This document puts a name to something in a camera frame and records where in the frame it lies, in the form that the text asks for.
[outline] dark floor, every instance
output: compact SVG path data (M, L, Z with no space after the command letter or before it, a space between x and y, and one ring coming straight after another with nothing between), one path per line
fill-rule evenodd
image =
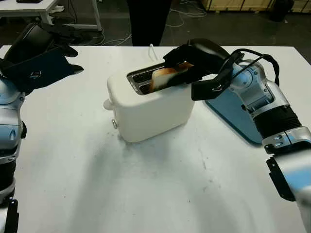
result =
M84 7L78 0L74 1L78 23L94 23L91 4ZM98 3L101 23L104 28L105 41L126 38L130 34L130 21L126 0L104 0ZM172 6L184 12L199 13L193 5ZM67 12L55 14L56 22L72 21ZM268 13L260 12L207 12L205 17L193 18L170 12L169 25L184 24L180 27L165 28L161 45L178 46L190 38L205 37L220 45L269 45L294 46L311 64L311 15L288 14L283 22L269 20ZM1 19L0 46L11 44L27 24L25 20ZM122 45L130 46L131 39Z

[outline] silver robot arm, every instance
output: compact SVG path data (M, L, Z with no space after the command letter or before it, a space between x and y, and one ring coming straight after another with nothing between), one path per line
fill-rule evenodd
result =
M259 58L243 60L242 51ZM266 78L260 59L273 64L275 82ZM267 165L278 193L297 202L304 226L311 233L311 133L300 124L280 90L279 66L273 57L248 49L229 54L207 39L193 39L169 52L164 60L168 67L184 61L194 65L168 83L191 83L193 100L214 99L227 88L239 96L262 136L266 152L272 155ZM211 73L217 76L199 81Z
M14 172L26 125L20 118L25 96L83 70L65 56L78 52L67 43L79 39L72 27L29 24L0 59L0 233L18 226Z
M21 139L26 134L20 119L25 93L0 75L0 233L16 232L18 223L14 171Z
M246 60L239 65L234 64L233 74L251 62ZM240 97L245 110L257 123L266 152L273 155L267 164L280 196L297 202L305 229L311 233L309 129L301 126L284 94L277 84L266 78L260 63L254 63L236 76L229 89Z

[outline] toaster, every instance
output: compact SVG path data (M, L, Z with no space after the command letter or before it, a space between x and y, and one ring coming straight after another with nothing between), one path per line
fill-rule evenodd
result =
M150 92L153 71L164 67L152 63L109 77L104 108L113 111L113 126L125 141L139 142L188 121L194 105L190 84Z

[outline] desk leg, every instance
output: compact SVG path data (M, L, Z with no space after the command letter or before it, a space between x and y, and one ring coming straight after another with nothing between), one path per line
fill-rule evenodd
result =
M48 12L40 12L40 17L43 23L53 24Z

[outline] person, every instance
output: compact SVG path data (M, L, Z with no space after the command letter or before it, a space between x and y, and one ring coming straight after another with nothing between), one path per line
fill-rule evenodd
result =
M159 46L172 0L127 0L133 46Z

